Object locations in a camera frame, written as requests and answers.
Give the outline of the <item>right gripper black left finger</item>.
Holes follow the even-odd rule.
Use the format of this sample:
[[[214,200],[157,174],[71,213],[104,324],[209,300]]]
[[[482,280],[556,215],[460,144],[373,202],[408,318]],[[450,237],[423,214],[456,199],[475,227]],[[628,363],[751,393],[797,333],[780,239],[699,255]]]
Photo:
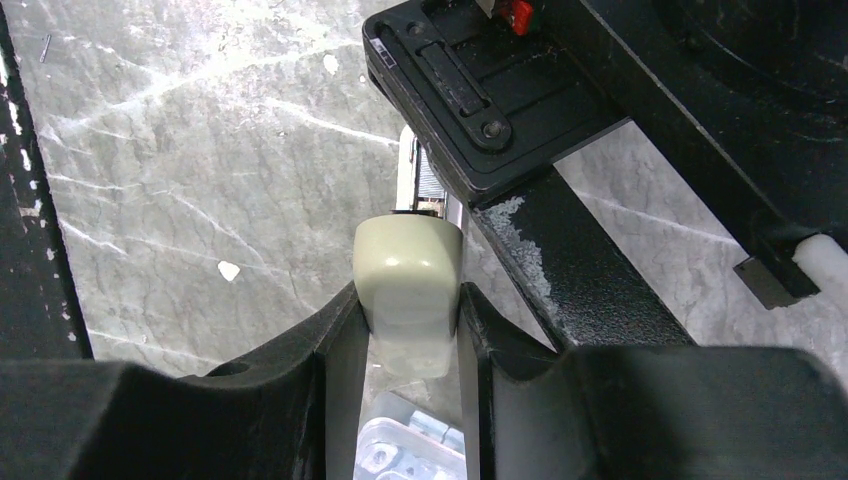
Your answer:
[[[205,376],[5,361],[5,479],[349,479],[369,333],[353,285]]]

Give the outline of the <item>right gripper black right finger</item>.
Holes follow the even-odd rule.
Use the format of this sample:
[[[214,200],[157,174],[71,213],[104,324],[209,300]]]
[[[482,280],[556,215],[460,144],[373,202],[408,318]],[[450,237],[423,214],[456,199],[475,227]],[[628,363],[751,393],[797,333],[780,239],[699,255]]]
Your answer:
[[[771,347],[600,346],[557,354],[461,289],[471,479],[843,479],[847,394]]]

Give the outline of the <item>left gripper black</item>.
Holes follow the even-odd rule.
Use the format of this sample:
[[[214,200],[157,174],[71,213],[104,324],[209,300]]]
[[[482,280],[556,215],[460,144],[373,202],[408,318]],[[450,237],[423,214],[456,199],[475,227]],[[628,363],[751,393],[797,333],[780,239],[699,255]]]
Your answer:
[[[828,287],[795,259],[812,237],[847,255],[843,1],[406,1],[362,35],[558,352],[694,342],[554,168],[526,181],[621,124],[745,250],[763,304]]]

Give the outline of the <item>pale green white stapler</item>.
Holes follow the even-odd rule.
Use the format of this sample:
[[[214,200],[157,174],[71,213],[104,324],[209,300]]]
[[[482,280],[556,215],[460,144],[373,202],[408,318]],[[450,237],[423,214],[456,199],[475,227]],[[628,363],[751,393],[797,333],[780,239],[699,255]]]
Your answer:
[[[357,226],[352,257],[378,357],[393,375],[428,379],[449,370],[465,224],[462,203],[442,185],[423,143],[405,126],[394,208]]]

